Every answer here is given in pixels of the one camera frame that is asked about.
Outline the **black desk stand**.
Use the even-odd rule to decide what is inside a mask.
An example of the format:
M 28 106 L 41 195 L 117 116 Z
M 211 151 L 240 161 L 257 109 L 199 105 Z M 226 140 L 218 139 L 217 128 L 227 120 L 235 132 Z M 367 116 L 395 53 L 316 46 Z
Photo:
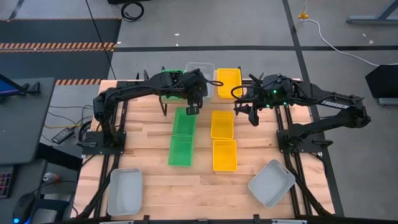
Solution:
M 30 85 L 28 83 L 25 83 L 22 85 L 22 88 L 25 90 L 25 93 L 34 95 L 34 94 L 40 94 L 40 82 L 36 82 L 33 85 Z

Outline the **black keyboard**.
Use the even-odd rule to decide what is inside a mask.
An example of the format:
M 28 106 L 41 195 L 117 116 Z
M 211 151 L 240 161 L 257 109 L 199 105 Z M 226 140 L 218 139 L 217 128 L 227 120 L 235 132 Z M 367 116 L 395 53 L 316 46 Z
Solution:
M 0 199 L 10 197 L 15 173 L 14 166 L 0 166 Z

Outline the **black power adapter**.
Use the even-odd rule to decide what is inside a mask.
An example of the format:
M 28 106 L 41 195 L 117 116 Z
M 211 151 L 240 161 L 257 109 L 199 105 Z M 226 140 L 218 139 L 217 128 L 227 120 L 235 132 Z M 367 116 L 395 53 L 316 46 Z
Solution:
M 66 139 L 69 137 L 73 136 L 75 133 L 74 128 L 65 128 L 62 131 L 60 131 L 58 134 L 56 134 L 51 141 L 55 144 L 61 144 L 64 142 Z

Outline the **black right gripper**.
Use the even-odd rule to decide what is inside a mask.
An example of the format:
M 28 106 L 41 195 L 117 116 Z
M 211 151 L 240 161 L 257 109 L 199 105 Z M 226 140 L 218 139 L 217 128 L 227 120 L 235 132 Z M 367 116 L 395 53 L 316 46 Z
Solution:
M 249 74 L 252 85 L 258 85 L 259 80 L 252 74 Z M 257 110 L 261 110 L 263 108 L 267 108 L 267 92 L 263 88 L 259 87 L 246 87 L 246 93 L 242 97 L 244 102 L 246 103 L 241 108 L 243 110 L 249 110 L 248 118 L 249 122 L 253 126 L 259 125 L 259 117 L 257 114 Z

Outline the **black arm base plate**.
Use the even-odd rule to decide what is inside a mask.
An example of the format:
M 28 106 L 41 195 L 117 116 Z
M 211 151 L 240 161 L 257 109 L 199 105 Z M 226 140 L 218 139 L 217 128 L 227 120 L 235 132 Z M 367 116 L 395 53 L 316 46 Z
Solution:
M 126 132 L 116 132 L 117 143 L 108 143 L 104 140 L 102 131 L 88 132 L 88 136 L 82 142 L 95 142 L 96 147 L 82 148 L 82 154 L 87 155 L 121 155 L 124 153 Z
M 321 140 L 317 134 L 311 134 L 302 139 L 300 137 L 290 138 L 287 129 L 277 130 L 277 142 L 282 153 L 320 152 L 319 145 L 312 144 L 312 140 Z

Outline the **silver drink can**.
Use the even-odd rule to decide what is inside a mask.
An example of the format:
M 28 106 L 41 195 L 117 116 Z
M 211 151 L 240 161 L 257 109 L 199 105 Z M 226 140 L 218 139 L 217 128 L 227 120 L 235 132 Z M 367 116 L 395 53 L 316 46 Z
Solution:
M 60 176 L 52 172 L 46 172 L 42 180 L 46 183 L 57 183 L 60 182 Z

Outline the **black computer mouse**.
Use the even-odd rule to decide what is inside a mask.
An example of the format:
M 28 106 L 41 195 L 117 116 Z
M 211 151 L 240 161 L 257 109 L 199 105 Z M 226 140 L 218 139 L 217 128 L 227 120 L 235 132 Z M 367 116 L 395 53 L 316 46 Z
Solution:
M 29 221 L 35 199 L 36 197 L 33 192 L 26 193 L 18 199 L 12 212 L 13 224 L 26 224 Z

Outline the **dark grey desk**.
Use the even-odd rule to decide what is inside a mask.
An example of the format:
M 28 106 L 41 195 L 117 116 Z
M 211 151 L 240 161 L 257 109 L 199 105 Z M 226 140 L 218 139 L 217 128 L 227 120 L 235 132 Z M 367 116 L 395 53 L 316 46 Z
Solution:
M 40 93 L 11 96 L 0 102 L 0 166 L 29 163 L 37 157 L 55 79 L 15 79 L 17 84 L 40 83 Z

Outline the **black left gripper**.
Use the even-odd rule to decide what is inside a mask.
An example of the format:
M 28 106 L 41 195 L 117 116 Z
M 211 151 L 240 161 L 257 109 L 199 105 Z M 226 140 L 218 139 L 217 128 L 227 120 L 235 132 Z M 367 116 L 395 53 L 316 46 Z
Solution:
M 206 80 L 201 77 L 200 70 L 192 70 L 186 73 L 185 99 L 192 107 L 185 108 L 186 115 L 199 114 L 203 106 L 203 97 L 208 95 Z

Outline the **green slotted plastic basket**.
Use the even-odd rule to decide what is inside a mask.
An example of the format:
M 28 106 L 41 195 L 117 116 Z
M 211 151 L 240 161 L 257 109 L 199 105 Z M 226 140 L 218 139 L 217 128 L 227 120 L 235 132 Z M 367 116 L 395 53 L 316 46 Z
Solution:
M 184 74 L 185 70 L 184 69 L 182 69 L 182 70 L 181 69 L 179 69 L 179 70 L 162 69 L 162 72 L 180 72 L 180 73 Z M 162 99 L 162 101 L 165 101 L 165 102 L 182 101 L 181 98 L 176 97 L 176 96 L 170 96 L 168 98 L 166 96 L 161 96 L 161 99 Z
M 185 108 L 179 107 L 175 112 L 173 134 L 194 136 L 196 130 L 196 115 L 187 115 Z
M 193 160 L 193 137 L 173 135 L 170 141 L 170 166 L 190 167 Z

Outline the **blue screen tablet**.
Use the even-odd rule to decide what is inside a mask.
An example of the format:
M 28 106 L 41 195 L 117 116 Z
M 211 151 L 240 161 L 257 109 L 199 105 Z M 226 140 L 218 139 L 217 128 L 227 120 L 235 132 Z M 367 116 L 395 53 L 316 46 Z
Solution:
M 0 74 L 0 96 L 25 95 L 27 90 Z

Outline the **yellow slotted plastic basket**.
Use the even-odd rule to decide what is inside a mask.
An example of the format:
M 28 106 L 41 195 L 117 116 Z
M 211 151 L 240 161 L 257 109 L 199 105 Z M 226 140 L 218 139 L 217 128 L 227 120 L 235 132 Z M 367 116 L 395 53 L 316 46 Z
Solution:
M 213 140 L 213 170 L 235 172 L 238 170 L 235 140 Z
M 234 138 L 234 114 L 231 111 L 212 111 L 211 138 Z
M 239 68 L 217 69 L 217 80 L 223 83 L 218 87 L 218 95 L 223 99 L 233 99 L 231 90 L 242 85 L 241 70 Z

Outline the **black hazard striped floor mat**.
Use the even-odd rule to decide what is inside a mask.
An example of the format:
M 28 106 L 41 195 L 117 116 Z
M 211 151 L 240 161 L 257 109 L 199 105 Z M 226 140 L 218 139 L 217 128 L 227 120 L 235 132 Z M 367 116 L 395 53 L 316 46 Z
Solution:
M 0 20 L 0 73 L 97 84 L 108 78 L 120 27 L 112 17 Z

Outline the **dark blue chair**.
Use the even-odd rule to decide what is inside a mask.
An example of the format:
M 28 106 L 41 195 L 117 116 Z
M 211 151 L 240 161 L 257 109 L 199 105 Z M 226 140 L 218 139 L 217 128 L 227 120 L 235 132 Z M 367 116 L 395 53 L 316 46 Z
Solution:
M 38 199 L 29 224 L 59 222 L 64 219 L 70 202 L 54 199 Z

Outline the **grey plastic bin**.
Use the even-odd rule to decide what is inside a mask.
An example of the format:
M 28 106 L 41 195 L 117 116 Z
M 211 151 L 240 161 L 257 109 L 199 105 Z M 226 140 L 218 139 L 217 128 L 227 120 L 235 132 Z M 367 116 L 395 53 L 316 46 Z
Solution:
M 186 64 L 185 71 L 189 72 L 194 69 L 199 68 L 202 72 L 203 76 L 209 80 L 213 81 L 215 66 L 212 63 L 202 63 L 202 62 L 189 62 Z M 208 101 L 213 96 L 213 85 L 210 83 L 206 84 L 207 87 L 207 95 L 204 97 L 206 101 Z
M 111 172 L 107 214 L 134 215 L 142 206 L 143 174 L 139 168 L 115 169 Z
M 249 181 L 248 189 L 263 206 L 273 208 L 294 184 L 294 175 L 273 159 Z

